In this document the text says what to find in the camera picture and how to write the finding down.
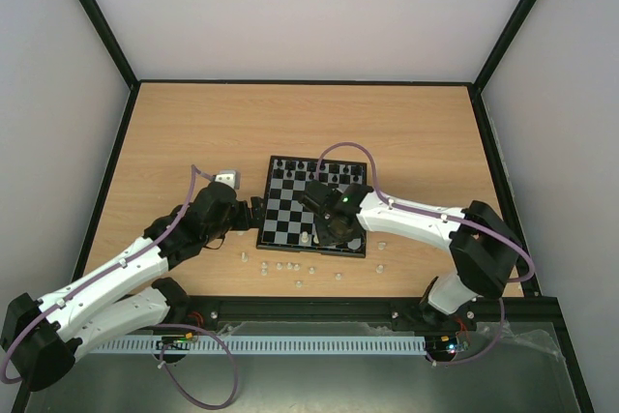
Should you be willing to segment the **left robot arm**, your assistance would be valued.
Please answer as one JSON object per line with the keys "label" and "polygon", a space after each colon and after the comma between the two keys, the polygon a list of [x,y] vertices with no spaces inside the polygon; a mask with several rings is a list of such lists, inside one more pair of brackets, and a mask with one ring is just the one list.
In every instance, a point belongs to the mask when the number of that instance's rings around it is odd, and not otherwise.
{"label": "left robot arm", "polygon": [[111,339],[184,322],[191,299],[167,272],[229,231],[257,228],[263,217],[263,199],[240,200],[233,188],[212,182],[90,274],[39,299],[19,295],[8,305],[1,333],[17,381],[41,391]]}

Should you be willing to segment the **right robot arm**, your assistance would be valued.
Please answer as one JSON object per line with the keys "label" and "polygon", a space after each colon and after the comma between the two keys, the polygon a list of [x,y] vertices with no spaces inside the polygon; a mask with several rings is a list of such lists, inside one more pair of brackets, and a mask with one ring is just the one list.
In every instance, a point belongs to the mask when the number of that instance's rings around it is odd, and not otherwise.
{"label": "right robot arm", "polygon": [[397,235],[449,253],[454,271],[434,278],[413,314],[440,328],[477,298],[498,300],[516,265],[521,243],[481,201],[438,207],[388,196],[370,186],[345,191],[311,181],[300,197],[314,214],[321,246],[343,244],[365,232]]}

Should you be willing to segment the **black white chessboard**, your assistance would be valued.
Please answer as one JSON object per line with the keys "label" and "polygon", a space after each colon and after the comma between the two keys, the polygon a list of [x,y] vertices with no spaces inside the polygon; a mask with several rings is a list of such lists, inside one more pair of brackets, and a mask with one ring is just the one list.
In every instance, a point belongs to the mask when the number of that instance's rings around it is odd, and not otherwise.
{"label": "black white chessboard", "polygon": [[[283,160],[283,165],[277,166],[277,160]],[[288,160],[295,161],[294,169],[286,168]],[[299,161],[305,164],[304,170],[297,169]],[[315,173],[315,179],[317,180],[320,173],[326,173],[328,180],[325,183],[321,183],[343,192],[348,186],[354,184],[352,181],[354,175],[351,173],[353,166],[358,165],[362,168],[362,174],[359,175],[361,178],[359,185],[363,185],[367,181],[367,165],[364,162],[325,160],[323,162],[326,164],[326,170],[318,172],[317,162],[317,159],[278,155],[273,155],[270,158],[264,192],[264,221],[257,233],[256,247],[260,250],[308,251],[333,256],[364,258],[366,256],[366,233],[363,239],[357,239],[344,245],[322,247],[319,244],[315,244],[312,241],[313,236],[317,235],[314,215],[299,202],[299,199],[306,184],[310,182],[308,179],[309,173]],[[349,166],[348,174],[341,173],[343,165]],[[281,178],[275,174],[277,169],[283,170]],[[292,178],[285,177],[287,170],[293,171]],[[331,182],[334,174],[338,176],[348,175],[349,183]],[[307,244],[301,242],[301,235],[304,231],[309,235],[309,242]]]}

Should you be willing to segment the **black aluminium frame rail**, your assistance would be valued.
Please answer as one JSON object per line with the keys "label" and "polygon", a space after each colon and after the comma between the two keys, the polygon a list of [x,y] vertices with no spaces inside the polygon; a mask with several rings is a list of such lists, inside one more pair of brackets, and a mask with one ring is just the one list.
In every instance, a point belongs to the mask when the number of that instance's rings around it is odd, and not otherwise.
{"label": "black aluminium frame rail", "polygon": [[361,322],[417,334],[448,334],[499,320],[499,304],[489,299],[464,305],[454,316],[425,317],[420,299],[192,296],[190,311],[209,329],[240,322]]}

